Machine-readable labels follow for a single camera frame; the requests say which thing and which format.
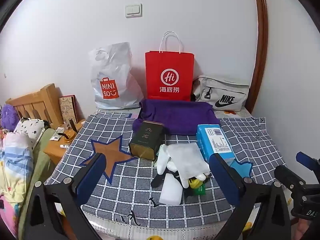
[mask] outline grey grid tablecloth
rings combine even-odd
[[[79,164],[93,153],[91,139],[108,143],[122,135],[122,149],[128,152],[133,123],[133,119],[129,117],[102,113],[89,116],[46,183],[58,183],[67,176],[74,176],[81,168]],[[283,161],[266,132],[265,120],[224,118],[221,119],[221,127],[238,161],[253,163],[252,178],[257,183],[271,184],[274,180],[274,168],[283,164]],[[164,143],[168,145],[195,141],[195,136],[166,135]],[[150,187],[155,175],[156,169],[150,161],[136,159],[117,164],[112,184],[102,176],[82,209],[104,219],[148,228],[206,225],[227,220],[233,210],[214,178],[205,184],[205,195],[188,198],[183,196],[179,206],[160,204],[162,186]]]

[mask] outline light switch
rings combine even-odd
[[[125,6],[125,17],[141,17],[141,4],[133,4]]]

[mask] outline star with blue border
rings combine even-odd
[[[126,163],[136,159],[135,157],[132,157],[130,153],[121,149],[122,135],[109,143],[91,140],[91,144],[94,154],[80,163],[80,165],[85,166],[91,161],[96,153],[102,153],[107,160],[107,166],[103,174],[110,184],[112,183],[113,173],[118,163]]]

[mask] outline purple towel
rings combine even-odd
[[[163,123],[167,134],[195,135],[198,124],[220,124],[212,105],[206,102],[144,99],[132,129],[137,132],[144,120]]]

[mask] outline nike bag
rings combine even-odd
[[[139,107],[141,88],[130,74],[131,51],[128,42],[112,44],[89,52],[91,85],[100,109]]]
[[[215,110],[240,111],[248,92],[246,82],[229,77],[201,75],[193,83],[196,101],[207,102]]]
[[[161,50],[164,37],[175,32],[166,32],[160,43],[159,51],[150,51],[146,57],[147,95],[149,99],[190,101],[193,79],[194,55]]]

